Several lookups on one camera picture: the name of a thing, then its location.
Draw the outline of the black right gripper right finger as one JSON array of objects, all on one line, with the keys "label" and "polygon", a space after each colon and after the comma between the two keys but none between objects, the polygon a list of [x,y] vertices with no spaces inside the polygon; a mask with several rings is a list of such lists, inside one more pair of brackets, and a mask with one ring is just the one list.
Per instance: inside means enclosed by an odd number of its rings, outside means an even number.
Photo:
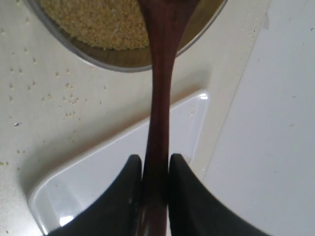
[{"label": "black right gripper right finger", "polygon": [[264,236],[216,199],[180,154],[170,159],[168,211],[173,236]]}]

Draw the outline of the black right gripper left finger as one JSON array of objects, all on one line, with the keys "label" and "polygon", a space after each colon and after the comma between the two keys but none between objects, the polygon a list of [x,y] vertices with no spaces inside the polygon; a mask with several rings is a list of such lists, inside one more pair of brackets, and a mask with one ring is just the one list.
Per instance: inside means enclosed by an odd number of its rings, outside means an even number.
[{"label": "black right gripper left finger", "polygon": [[131,155],[109,188],[50,236],[134,236],[138,223],[142,163]]}]

